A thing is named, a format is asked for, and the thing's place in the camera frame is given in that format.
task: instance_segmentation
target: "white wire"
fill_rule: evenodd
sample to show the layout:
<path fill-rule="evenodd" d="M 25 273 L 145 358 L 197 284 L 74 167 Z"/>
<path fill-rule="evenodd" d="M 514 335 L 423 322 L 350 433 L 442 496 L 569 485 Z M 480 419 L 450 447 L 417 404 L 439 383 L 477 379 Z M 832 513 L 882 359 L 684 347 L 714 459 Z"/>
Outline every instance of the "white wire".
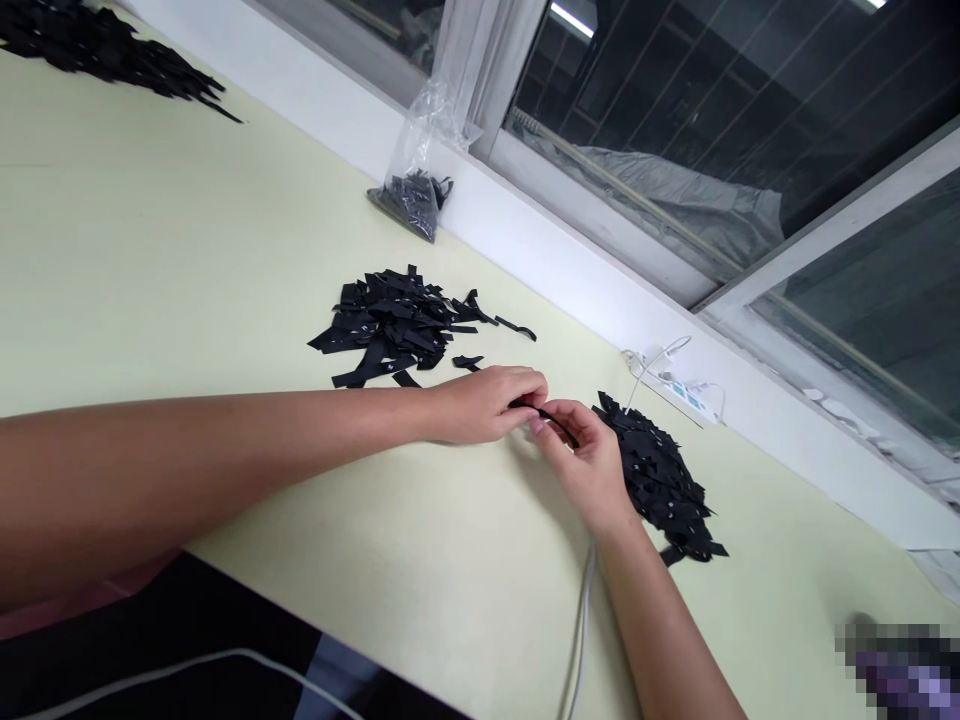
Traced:
<path fill-rule="evenodd" d="M 580 590 L 580 638 L 578 644 L 577 677 L 573 686 L 573 699 L 570 701 L 570 711 L 567 720 L 573 720 L 577 710 L 577 700 L 580 699 L 580 686 L 583 682 L 583 656 L 587 647 L 587 620 L 590 617 L 590 586 L 593 584 L 593 574 L 597 567 L 597 541 L 590 538 L 590 553 L 587 555 L 587 567 L 583 573 L 583 588 Z"/>
<path fill-rule="evenodd" d="M 637 388 L 640 387 L 640 381 L 643 380 L 643 376 L 647 374 L 647 370 L 649 370 L 654 364 L 656 364 L 657 360 L 662 358 L 664 355 L 674 350 L 679 350 L 688 342 L 690 342 L 692 339 L 693 338 L 690 335 L 682 335 L 678 337 L 672 343 L 667 345 L 663 350 L 657 353 L 657 355 L 653 358 L 653 360 L 651 360 L 650 362 L 648 362 L 646 365 L 643 366 L 643 370 L 640 372 L 640 375 L 637 377 L 637 382 L 633 384 L 633 390 L 630 391 L 630 399 L 627 400 L 627 406 L 624 408 L 624 411 L 629 410 L 630 406 L 633 405 L 633 396 L 636 394 Z"/>
<path fill-rule="evenodd" d="M 643 366 L 643 370 L 640 372 L 639 377 L 637 377 L 637 382 L 635 382 L 633 385 L 633 390 L 630 392 L 630 399 L 627 400 L 624 410 L 628 410 L 630 406 L 633 405 L 633 396 L 637 392 L 637 388 L 640 387 L 640 381 L 643 380 L 650 367 L 664 355 L 675 350 L 679 350 L 692 339 L 693 338 L 690 335 L 682 335 L 681 337 L 678 337 L 663 350 L 657 353 L 657 356 L 653 358 L 653 360 Z M 726 401 L 726 390 L 724 390 L 724 401 Z M 587 555 L 587 566 L 583 573 L 583 587 L 580 590 L 580 633 L 577 643 L 579 645 L 579 649 L 577 651 L 577 676 L 573 686 L 573 699 L 570 701 L 570 710 L 567 712 L 566 720 L 573 720 L 574 713 L 577 711 L 577 701 L 580 699 L 580 687 L 583 683 L 583 657 L 587 647 L 587 621 L 590 617 L 590 586 L 593 584 L 593 575 L 596 571 L 596 567 L 597 541 L 594 538 L 591 538 L 590 553 Z"/>
<path fill-rule="evenodd" d="M 727 409 L 727 389 L 723 385 L 718 385 L 717 383 L 708 382 L 707 385 L 713 385 L 715 388 L 720 388 L 720 392 L 723 393 L 723 397 L 720 400 L 720 424 L 725 425 L 723 422 L 723 411 Z"/>
<path fill-rule="evenodd" d="M 221 652 L 210 653 L 209 655 L 201 655 L 200 657 L 195 657 L 192 660 L 186 660 L 160 670 L 151 670 L 150 672 L 134 675 L 133 677 L 126 678 L 125 680 L 117 680 L 109 685 L 104 685 L 98 690 L 88 692 L 86 695 L 81 695 L 73 700 L 68 700 L 67 702 L 57 705 L 56 707 L 52 707 L 48 710 L 41 710 L 33 715 L 25 715 L 24 717 L 19 718 L 19 720 L 57 720 L 57 718 L 62 718 L 65 715 L 76 712 L 80 708 L 86 707 L 87 705 L 95 703 L 98 700 L 103 700 L 103 698 L 109 697 L 114 693 L 122 692 L 123 690 L 136 687 L 137 685 L 153 682 L 154 680 L 161 680 L 163 678 L 170 677 L 171 675 L 175 675 L 176 673 L 194 667 L 195 665 L 202 665 L 203 663 L 222 660 L 228 657 L 245 657 L 249 660 L 258 662 L 264 667 L 270 668 L 271 670 L 276 670 L 279 673 L 283 673 L 288 678 L 296 680 L 307 690 L 310 690 L 311 692 L 322 697 L 351 720 L 363 720 L 362 715 L 344 705 L 322 687 L 314 685 L 300 673 L 291 670 L 286 665 L 281 665 L 278 662 L 274 662 L 273 660 L 270 660 L 269 658 L 266 658 L 260 653 L 250 650 L 249 648 L 234 648 L 233 650 L 223 650 Z"/>

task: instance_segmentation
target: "pink clothing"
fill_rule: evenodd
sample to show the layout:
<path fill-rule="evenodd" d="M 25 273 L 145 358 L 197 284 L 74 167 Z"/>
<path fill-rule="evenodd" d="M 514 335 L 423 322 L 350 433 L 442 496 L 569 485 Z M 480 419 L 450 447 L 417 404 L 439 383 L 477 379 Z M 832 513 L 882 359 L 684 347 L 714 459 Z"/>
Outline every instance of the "pink clothing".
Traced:
<path fill-rule="evenodd" d="M 102 580 L 76 592 L 4 613 L 0 615 L 0 640 L 9 640 L 17 635 L 39 630 L 61 620 L 69 620 L 90 610 L 96 610 L 135 595 L 179 553 L 179 550 L 173 550 L 109 580 Z"/>

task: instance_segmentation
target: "finger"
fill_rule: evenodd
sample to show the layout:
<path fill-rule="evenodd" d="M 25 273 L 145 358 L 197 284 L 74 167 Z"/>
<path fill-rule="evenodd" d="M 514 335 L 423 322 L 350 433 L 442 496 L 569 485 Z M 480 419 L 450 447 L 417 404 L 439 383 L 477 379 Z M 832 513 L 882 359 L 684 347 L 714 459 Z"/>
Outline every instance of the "finger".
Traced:
<path fill-rule="evenodd" d="M 576 400 L 551 400 L 543 409 L 563 423 L 582 445 L 600 440 L 606 430 L 603 420 Z"/>
<path fill-rule="evenodd" d="M 514 393 L 513 397 L 510 398 L 511 400 L 522 397 L 524 402 L 537 408 L 546 402 L 549 387 L 543 373 L 536 370 L 524 370 L 511 375 L 510 381 L 510 391 Z"/>
<path fill-rule="evenodd" d="M 500 413 L 494 421 L 494 425 L 497 428 L 497 434 L 503 437 L 521 425 L 539 417 L 540 414 L 533 408 L 514 408 Z"/>
<path fill-rule="evenodd" d="M 567 434 L 563 431 L 563 428 L 561 428 L 559 425 L 557 425 L 556 423 L 548 422 L 547 428 L 555 432 L 557 434 L 557 437 L 560 438 L 560 442 L 562 442 L 564 445 L 570 444 L 570 438 L 567 437 Z"/>
<path fill-rule="evenodd" d="M 539 417 L 530 421 L 530 429 L 537 438 L 537 445 L 540 446 L 540 452 L 550 463 L 554 472 L 560 473 L 565 463 L 573 459 L 570 449 L 563 444 L 563 441 L 555 432 L 547 428 L 547 424 Z"/>

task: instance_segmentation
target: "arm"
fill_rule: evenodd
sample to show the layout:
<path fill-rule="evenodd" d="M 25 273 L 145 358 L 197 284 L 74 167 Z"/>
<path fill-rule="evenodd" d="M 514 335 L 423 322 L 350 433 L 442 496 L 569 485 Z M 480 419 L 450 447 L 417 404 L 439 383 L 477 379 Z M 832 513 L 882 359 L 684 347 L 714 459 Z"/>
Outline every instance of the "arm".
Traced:
<path fill-rule="evenodd" d="M 531 420 L 537 443 L 597 540 L 646 720 L 745 720 L 627 496 L 616 434 L 578 402 L 543 407 L 577 435 Z"/>
<path fill-rule="evenodd" d="M 489 442 L 546 399 L 529 368 L 430 389 L 136 402 L 0 420 L 0 608 L 109 577 L 293 483 L 416 441 Z"/>

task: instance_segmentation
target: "forearm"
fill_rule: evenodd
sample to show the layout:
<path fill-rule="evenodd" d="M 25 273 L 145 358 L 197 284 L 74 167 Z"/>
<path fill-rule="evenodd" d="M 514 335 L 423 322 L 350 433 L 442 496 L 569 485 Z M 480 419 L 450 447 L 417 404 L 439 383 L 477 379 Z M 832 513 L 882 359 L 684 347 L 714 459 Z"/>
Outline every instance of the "forearm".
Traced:
<path fill-rule="evenodd" d="M 107 577 L 285 486 L 431 439 L 424 392 L 189 398 L 0 420 L 0 606 Z"/>
<path fill-rule="evenodd" d="M 631 513 L 598 545 L 644 718 L 743 720 L 640 518 Z"/>

